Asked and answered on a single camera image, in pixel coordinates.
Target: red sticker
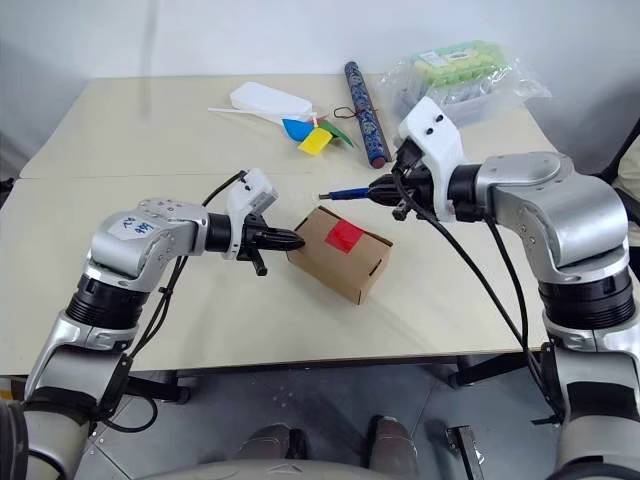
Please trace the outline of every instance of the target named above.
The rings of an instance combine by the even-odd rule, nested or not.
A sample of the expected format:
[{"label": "red sticker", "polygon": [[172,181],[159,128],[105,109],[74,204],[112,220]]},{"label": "red sticker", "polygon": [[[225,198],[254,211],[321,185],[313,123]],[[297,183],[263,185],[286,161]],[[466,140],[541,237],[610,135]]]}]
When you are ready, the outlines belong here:
[{"label": "red sticker", "polygon": [[364,230],[350,224],[346,220],[340,219],[336,226],[329,231],[324,241],[344,253],[349,253],[355,244],[358,243],[363,233]]}]

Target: patterned tube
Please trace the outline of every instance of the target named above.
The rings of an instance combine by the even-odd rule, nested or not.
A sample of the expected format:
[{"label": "patterned tube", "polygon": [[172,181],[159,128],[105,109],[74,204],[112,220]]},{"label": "patterned tube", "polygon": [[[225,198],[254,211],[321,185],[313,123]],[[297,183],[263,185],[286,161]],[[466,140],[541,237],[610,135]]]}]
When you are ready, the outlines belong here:
[{"label": "patterned tube", "polygon": [[347,76],[347,83],[351,90],[356,116],[360,122],[360,131],[362,132],[364,147],[367,150],[369,164],[373,168],[382,168],[386,162],[391,161],[391,154],[371,103],[369,92],[367,92],[364,78],[356,62],[347,63],[344,66],[344,73]]}]

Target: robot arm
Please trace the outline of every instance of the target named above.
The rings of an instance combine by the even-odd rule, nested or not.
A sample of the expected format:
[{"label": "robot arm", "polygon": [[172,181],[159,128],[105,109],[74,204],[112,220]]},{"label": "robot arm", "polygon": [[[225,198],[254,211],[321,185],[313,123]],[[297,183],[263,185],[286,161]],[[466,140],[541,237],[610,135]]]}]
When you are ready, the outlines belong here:
[{"label": "robot arm", "polygon": [[[399,131],[394,180],[419,218],[490,219],[522,240],[551,341],[543,376],[564,407],[558,478],[580,468],[584,478],[636,478],[613,476],[640,475],[640,317],[615,191],[557,153],[465,164],[455,126],[428,98]],[[394,216],[404,219],[409,207],[400,201]]]},{"label": "robot arm", "polygon": [[220,252],[225,259],[252,261],[265,275],[260,249],[304,245],[294,232],[267,227],[262,213],[276,198],[265,175],[253,169],[232,186],[225,215],[155,198],[100,225],[78,289],[27,381],[28,478],[73,478],[93,425],[113,415],[120,402],[132,365],[125,352],[172,259]]}]

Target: yellow paper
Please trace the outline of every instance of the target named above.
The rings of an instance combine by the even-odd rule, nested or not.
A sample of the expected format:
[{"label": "yellow paper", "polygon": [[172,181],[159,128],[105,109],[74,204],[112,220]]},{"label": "yellow paper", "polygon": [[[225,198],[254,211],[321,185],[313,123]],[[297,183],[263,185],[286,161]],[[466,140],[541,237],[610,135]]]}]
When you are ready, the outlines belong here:
[{"label": "yellow paper", "polygon": [[327,146],[332,138],[331,133],[327,132],[324,128],[314,128],[307,138],[298,145],[298,148],[311,155],[317,155]]}]

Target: white label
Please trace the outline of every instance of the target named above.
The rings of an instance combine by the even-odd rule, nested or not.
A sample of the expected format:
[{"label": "white label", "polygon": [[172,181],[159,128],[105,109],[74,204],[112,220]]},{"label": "white label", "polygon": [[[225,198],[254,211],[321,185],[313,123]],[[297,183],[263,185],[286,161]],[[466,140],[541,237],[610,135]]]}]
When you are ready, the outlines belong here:
[{"label": "white label", "polygon": [[467,48],[465,50],[458,50],[457,52],[448,53],[443,55],[448,62],[456,62],[458,60],[466,60],[467,58],[475,57],[478,54],[473,48]]},{"label": "white label", "polygon": [[449,63],[446,59],[442,58],[433,50],[423,53],[422,55],[420,55],[420,58],[434,67],[444,67]]},{"label": "white label", "polygon": [[128,215],[111,225],[107,233],[110,233],[120,240],[131,240],[134,238],[147,237],[157,229],[158,226],[153,223],[140,220],[133,215]]}]

